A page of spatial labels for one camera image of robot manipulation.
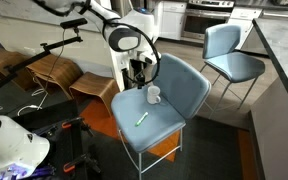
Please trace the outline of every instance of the oven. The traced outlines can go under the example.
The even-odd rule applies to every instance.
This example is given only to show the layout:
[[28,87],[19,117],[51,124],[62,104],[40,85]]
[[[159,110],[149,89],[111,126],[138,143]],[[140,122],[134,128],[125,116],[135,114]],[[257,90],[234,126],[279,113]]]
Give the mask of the oven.
[[190,0],[185,11],[182,39],[203,43],[206,29],[226,23],[233,6],[233,1]]

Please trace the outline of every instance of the dark rug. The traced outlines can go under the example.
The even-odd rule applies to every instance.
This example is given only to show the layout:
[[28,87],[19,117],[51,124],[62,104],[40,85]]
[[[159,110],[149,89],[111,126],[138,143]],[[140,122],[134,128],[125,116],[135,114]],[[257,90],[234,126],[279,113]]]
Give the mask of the dark rug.
[[[44,94],[31,97],[33,91],[23,92],[12,83],[1,88],[0,102],[3,110],[0,114],[14,117],[24,106],[38,105]],[[43,108],[66,100],[65,95],[59,91],[46,98]],[[79,113],[90,100],[78,106]],[[119,140],[95,132],[95,137],[90,139],[86,136],[84,141],[93,144],[94,154],[102,170],[101,178],[94,179],[138,179],[137,170]],[[143,158],[144,167],[158,159],[150,153],[145,153]],[[175,162],[162,160],[145,172],[143,178],[146,180],[243,179],[237,129],[200,117],[187,121],[183,131],[183,151],[176,153]]]

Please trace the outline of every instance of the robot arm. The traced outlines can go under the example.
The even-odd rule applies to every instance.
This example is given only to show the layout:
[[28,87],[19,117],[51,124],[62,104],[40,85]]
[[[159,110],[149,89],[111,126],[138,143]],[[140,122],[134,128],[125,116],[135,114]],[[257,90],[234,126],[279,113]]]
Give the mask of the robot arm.
[[68,16],[75,10],[93,22],[109,46],[116,52],[128,52],[130,59],[156,64],[159,55],[151,42],[154,36],[154,16],[145,9],[133,9],[121,18],[116,12],[105,9],[95,0],[33,0],[57,16]]

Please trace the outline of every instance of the floor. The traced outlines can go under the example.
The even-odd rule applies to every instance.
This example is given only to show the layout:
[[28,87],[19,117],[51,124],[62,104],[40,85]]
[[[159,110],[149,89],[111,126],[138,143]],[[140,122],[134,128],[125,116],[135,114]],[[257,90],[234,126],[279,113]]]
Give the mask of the floor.
[[[198,44],[184,44],[176,43],[168,40],[158,40],[155,43],[157,50],[160,53],[170,53],[174,56],[177,56],[184,61],[191,64],[197,70],[200,70],[203,65],[203,48]],[[224,96],[222,103],[219,108],[225,108],[224,110],[216,111],[212,116],[212,120],[224,123],[230,126],[234,126],[241,129],[249,129],[250,123],[248,120],[248,112],[250,111],[251,105],[258,99],[258,97],[268,88],[268,86],[278,77],[277,72],[270,59],[257,57],[259,60],[262,60],[265,63],[266,70],[263,75],[259,77],[256,84],[254,85],[252,91],[244,102],[244,105],[237,110],[240,100],[234,96],[231,92],[227,92]],[[206,67],[202,74],[210,80],[212,83],[216,77],[217,73]],[[220,81],[224,84],[227,81],[221,77]],[[230,89],[233,90],[239,97],[244,97],[252,81],[245,83],[233,84],[230,86]],[[211,93],[206,100],[206,102],[214,107],[217,101],[220,99],[220,96],[224,90],[224,86],[217,82],[211,90]],[[204,105],[199,111],[198,115],[201,117],[208,118],[211,110]]]

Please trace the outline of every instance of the light blue chair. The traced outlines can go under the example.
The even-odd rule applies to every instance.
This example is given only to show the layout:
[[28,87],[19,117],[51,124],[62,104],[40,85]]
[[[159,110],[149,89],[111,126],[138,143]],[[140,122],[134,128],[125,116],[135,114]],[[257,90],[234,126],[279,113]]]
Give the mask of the light blue chair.
[[234,49],[240,42],[240,35],[241,27],[233,24],[220,24],[206,29],[203,49],[205,65],[200,72],[202,72],[206,66],[217,71],[219,75],[213,85],[220,76],[223,76],[229,81],[220,100],[215,105],[215,108],[211,108],[212,112],[209,118],[211,118],[213,113],[217,110],[226,91],[230,90],[229,86],[232,83],[241,83],[254,79],[243,99],[230,90],[241,100],[241,103],[238,106],[239,109],[243,105],[258,77],[265,72],[265,64],[262,61],[241,52],[234,52]]
[[[159,104],[151,105],[147,102],[148,86],[118,93],[112,101],[112,110],[119,135],[123,138],[123,133],[129,145],[138,153],[137,165],[122,141],[128,156],[139,171],[140,180],[142,173],[176,149],[182,150],[182,128],[185,126],[185,121],[195,116],[211,89],[210,82],[181,59],[170,54],[162,54],[160,63],[159,74],[153,81],[154,85],[161,89]],[[140,126],[136,127],[136,122],[145,112],[148,112],[148,116]],[[178,130],[180,130],[180,144],[144,169],[142,153]]]

